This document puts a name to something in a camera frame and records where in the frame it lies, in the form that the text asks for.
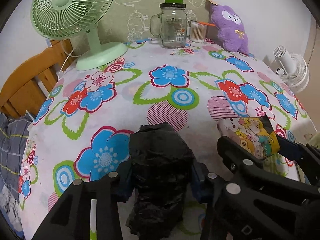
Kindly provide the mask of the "purple plush bunny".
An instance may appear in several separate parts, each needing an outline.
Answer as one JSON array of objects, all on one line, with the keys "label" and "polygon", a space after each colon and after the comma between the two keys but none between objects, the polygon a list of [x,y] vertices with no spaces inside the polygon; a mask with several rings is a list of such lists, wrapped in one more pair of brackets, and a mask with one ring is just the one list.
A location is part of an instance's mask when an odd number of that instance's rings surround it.
[{"label": "purple plush bunny", "polygon": [[217,38],[224,50],[248,54],[248,36],[237,13],[227,5],[212,5],[210,20],[217,31]]}]

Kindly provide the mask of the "floral tablecloth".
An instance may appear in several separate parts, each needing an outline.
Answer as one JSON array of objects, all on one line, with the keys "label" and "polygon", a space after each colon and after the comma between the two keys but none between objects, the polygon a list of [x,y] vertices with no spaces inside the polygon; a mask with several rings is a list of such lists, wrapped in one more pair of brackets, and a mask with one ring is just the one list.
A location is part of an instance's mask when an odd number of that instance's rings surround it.
[{"label": "floral tablecloth", "polygon": [[225,178],[216,152],[221,118],[268,116],[273,129],[306,144],[316,128],[298,98],[254,55],[211,40],[164,49],[146,39],[86,72],[70,66],[34,122],[19,178],[22,228],[31,239],[69,184],[98,179],[129,156],[131,133],[169,123],[198,161]]}]

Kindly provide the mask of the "grey plaid pillow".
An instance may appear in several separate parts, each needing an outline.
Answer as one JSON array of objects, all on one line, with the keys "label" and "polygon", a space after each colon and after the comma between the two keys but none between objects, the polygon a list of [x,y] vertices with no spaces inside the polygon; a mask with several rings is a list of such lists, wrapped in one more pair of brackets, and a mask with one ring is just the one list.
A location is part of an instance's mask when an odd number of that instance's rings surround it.
[{"label": "grey plaid pillow", "polygon": [[12,119],[1,113],[1,186],[18,199],[18,178],[27,139],[28,117]]}]

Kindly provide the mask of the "green desk fan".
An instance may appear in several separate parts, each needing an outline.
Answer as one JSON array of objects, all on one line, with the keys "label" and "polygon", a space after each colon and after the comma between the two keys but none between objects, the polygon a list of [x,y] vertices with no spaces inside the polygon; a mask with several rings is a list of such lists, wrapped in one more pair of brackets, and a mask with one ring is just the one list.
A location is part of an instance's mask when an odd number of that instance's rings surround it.
[{"label": "green desk fan", "polygon": [[97,24],[110,8],[113,0],[33,0],[31,21],[33,28],[50,40],[66,40],[86,34],[89,51],[81,55],[79,71],[98,68],[127,52],[121,42],[101,44]]}]

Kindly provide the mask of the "beige door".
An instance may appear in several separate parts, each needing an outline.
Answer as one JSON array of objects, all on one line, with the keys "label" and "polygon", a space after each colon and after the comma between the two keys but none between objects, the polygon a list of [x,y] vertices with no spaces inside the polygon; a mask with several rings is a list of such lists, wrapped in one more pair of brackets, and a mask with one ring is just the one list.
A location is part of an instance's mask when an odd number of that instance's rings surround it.
[{"label": "beige door", "polygon": [[298,94],[298,98],[319,130],[319,25],[313,17],[304,59],[308,64],[310,78],[306,88]]}]

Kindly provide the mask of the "white standing fan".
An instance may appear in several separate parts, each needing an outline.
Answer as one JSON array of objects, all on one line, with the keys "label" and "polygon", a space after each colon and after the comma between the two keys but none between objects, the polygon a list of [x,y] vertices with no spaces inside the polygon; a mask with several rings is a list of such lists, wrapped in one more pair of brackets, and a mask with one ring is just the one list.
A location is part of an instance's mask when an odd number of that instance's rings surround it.
[{"label": "white standing fan", "polygon": [[302,92],[308,85],[310,72],[302,55],[290,53],[284,46],[273,51],[278,67],[276,74],[294,94]]}]

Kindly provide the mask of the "glass mason jar mug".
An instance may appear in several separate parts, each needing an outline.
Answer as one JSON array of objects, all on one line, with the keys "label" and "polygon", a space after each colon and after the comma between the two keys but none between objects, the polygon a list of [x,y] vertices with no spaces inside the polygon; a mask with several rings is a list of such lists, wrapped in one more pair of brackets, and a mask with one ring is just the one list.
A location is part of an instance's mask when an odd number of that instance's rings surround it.
[{"label": "glass mason jar mug", "polygon": [[183,0],[164,0],[150,19],[150,33],[163,48],[183,48],[187,42],[188,17]]}]

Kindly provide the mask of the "green patterned foam board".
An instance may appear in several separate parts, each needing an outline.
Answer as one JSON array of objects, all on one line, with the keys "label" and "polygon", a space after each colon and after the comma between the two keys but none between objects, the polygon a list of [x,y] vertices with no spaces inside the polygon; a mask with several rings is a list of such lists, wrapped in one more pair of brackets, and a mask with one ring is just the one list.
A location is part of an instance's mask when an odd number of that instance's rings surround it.
[{"label": "green patterned foam board", "polygon": [[[97,25],[100,43],[130,42],[151,37],[150,19],[164,0],[113,0]],[[189,21],[209,21],[206,0],[183,0]]]}]

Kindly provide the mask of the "cotton swab container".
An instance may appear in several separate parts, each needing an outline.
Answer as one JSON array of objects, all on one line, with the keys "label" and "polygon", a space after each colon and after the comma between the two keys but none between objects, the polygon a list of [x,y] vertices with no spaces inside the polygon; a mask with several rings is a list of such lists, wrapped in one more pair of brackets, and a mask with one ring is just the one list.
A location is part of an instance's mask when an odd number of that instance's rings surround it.
[{"label": "cotton swab container", "polygon": [[206,39],[207,27],[214,27],[213,23],[189,21],[190,25],[190,40],[196,43],[204,43]]}]

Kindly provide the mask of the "black plastic bag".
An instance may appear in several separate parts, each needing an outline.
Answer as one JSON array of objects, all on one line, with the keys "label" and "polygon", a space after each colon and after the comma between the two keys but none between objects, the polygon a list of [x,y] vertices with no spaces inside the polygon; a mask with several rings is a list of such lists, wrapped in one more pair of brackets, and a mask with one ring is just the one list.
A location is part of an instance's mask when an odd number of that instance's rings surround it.
[{"label": "black plastic bag", "polygon": [[129,154],[136,195],[126,225],[139,239],[167,238],[183,218],[194,154],[167,122],[140,126]]}]

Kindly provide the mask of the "yellow cartoon snack packet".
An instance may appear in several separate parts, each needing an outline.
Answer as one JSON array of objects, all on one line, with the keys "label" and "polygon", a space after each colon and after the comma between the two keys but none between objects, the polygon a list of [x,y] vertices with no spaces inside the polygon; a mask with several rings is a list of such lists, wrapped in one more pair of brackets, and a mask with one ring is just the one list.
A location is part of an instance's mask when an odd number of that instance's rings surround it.
[{"label": "yellow cartoon snack packet", "polygon": [[276,133],[266,116],[221,118],[217,128],[222,136],[229,137],[257,159],[264,160],[280,151]]}]

